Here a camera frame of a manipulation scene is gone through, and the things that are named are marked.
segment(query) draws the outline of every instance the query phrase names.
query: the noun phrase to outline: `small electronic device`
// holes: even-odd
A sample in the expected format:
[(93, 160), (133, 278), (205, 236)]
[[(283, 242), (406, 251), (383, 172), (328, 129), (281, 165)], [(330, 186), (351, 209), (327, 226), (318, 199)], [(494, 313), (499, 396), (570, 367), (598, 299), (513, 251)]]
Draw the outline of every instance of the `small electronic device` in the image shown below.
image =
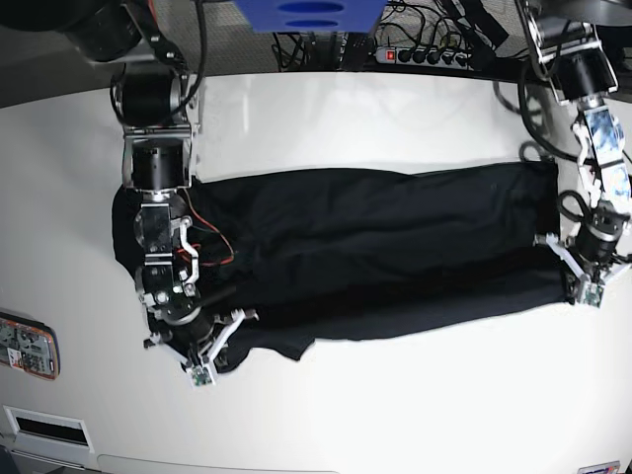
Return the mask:
[(54, 380), (60, 368), (54, 332), (36, 321), (0, 312), (0, 364)]

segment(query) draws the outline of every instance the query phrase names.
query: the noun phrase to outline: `white table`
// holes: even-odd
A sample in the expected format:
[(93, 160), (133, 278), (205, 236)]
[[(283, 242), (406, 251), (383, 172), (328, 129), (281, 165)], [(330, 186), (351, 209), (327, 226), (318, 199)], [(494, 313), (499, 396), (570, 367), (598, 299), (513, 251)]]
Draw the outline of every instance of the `white table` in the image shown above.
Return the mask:
[[(206, 83), (206, 180), (475, 166), (514, 159), (527, 139), (487, 82), (297, 73)], [(632, 136), (631, 106), (614, 109)], [(390, 341), (318, 342), (300, 363), (255, 350), (217, 387), (193, 390), (167, 354), (142, 348), (141, 308), (114, 260), (121, 151), (106, 91), (0, 110), (0, 307), (52, 327), (62, 359), (54, 382), (0, 367), (0, 403), (84, 420), (96, 451), (87, 467), (119, 456), (571, 474), (630, 461), (632, 276), (608, 288), (601, 311), (555, 305)]]

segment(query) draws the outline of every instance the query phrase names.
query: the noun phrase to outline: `black cloth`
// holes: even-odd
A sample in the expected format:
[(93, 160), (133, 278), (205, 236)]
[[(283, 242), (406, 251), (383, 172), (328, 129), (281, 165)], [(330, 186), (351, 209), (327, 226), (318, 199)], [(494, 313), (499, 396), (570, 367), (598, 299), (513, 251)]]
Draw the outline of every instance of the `black cloth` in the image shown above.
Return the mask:
[[(558, 232), (557, 168), (507, 163), (420, 176), (331, 169), (195, 183), (194, 208), (235, 249), (202, 268), (209, 309), (255, 308), (231, 337), (232, 370), (251, 348), (299, 359), (315, 339), (402, 336), (565, 300), (559, 259), (532, 246)], [(138, 197), (113, 206), (117, 260), (133, 275)], [(196, 219), (196, 227), (203, 225)], [(216, 234), (193, 230), (201, 260), (227, 255)]]

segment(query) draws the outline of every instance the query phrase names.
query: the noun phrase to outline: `label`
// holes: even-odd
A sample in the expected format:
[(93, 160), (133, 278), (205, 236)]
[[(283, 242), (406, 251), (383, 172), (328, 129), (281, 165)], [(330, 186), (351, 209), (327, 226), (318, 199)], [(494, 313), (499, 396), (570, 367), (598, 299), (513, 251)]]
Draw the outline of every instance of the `label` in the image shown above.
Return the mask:
[(9, 353), (9, 364), (11, 364), (13, 368), (24, 370), (24, 365), (22, 364), (22, 353), (11, 348), (7, 348), (7, 352)]

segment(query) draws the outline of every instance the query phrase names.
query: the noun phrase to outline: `blue box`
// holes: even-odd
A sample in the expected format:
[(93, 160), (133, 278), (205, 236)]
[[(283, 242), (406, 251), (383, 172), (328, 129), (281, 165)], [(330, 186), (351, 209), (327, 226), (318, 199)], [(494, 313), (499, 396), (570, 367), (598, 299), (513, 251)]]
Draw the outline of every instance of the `blue box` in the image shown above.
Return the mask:
[(387, 0), (235, 0), (257, 33), (367, 33)]

